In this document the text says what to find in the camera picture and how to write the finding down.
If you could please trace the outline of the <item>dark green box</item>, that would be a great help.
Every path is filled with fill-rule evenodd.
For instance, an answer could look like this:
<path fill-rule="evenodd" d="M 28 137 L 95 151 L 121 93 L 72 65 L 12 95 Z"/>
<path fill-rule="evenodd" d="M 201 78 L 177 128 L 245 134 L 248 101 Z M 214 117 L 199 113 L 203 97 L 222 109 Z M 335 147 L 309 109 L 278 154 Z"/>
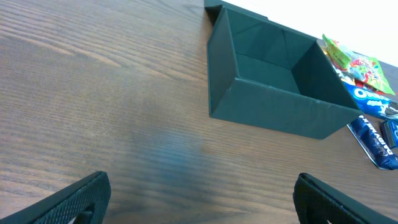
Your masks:
<path fill-rule="evenodd" d="M 212 118 L 325 139 L 361 115 L 316 38 L 205 0 Z"/>

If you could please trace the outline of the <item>blue Dairy Milk chocolate bar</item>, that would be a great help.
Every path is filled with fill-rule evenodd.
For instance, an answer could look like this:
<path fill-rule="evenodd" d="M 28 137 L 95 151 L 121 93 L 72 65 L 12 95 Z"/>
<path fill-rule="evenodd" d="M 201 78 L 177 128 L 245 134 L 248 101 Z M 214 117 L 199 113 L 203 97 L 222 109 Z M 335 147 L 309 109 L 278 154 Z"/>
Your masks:
<path fill-rule="evenodd" d="M 397 155 L 366 117 L 359 116 L 347 127 L 378 169 L 397 170 Z"/>

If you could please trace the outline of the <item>blue Oreo cookie pack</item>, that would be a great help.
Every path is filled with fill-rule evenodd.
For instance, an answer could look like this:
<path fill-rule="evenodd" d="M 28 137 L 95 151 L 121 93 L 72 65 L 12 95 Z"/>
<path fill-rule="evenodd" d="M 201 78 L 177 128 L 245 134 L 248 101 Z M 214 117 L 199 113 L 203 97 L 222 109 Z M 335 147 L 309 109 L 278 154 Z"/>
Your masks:
<path fill-rule="evenodd" d="M 346 82 L 344 82 L 344 85 L 360 110 L 365 114 L 380 119 L 397 121 L 396 101 Z"/>

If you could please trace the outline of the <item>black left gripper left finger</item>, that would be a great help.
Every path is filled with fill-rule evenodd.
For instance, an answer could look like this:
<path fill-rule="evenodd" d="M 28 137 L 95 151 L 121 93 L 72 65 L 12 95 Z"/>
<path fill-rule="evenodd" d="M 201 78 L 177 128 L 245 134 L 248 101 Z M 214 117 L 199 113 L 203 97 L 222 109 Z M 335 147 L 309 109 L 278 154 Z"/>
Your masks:
<path fill-rule="evenodd" d="M 103 222 L 111 197 L 104 171 L 94 172 L 47 198 L 1 219 L 1 223 L 87 223 Z"/>

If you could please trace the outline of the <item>blue Eclipse mints box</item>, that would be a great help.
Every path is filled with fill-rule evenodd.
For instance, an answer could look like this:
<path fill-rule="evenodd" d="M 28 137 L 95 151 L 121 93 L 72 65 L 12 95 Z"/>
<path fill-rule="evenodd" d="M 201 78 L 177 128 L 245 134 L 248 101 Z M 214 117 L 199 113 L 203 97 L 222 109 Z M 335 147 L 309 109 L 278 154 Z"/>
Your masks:
<path fill-rule="evenodd" d="M 397 123 L 395 121 L 385 121 L 380 125 L 382 137 L 386 144 L 391 148 L 395 148 L 398 145 L 397 136 Z"/>

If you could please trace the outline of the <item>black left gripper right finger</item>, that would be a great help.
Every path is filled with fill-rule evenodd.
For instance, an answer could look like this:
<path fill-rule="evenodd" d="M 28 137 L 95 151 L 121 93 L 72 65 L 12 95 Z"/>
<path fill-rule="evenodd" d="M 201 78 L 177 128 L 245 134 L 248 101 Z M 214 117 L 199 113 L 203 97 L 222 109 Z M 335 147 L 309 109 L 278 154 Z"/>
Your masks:
<path fill-rule="evenodd" d="M 293 201 L 300 223 L 397 223 L 308 173 L 299 174 Z"/>

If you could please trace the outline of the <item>green gummy candy bag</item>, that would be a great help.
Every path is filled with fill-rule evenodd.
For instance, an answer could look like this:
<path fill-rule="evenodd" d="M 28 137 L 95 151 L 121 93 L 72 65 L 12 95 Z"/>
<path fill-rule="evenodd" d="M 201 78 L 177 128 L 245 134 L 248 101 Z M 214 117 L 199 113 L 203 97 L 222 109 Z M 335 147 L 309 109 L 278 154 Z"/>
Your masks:
<path fill-rule="evenodd" d="M 377 58 L 353 52 L 325 34 L 322 40 L 325 44 L 322 50 L 342 81 L 381 95 L 396 94 Z"/>

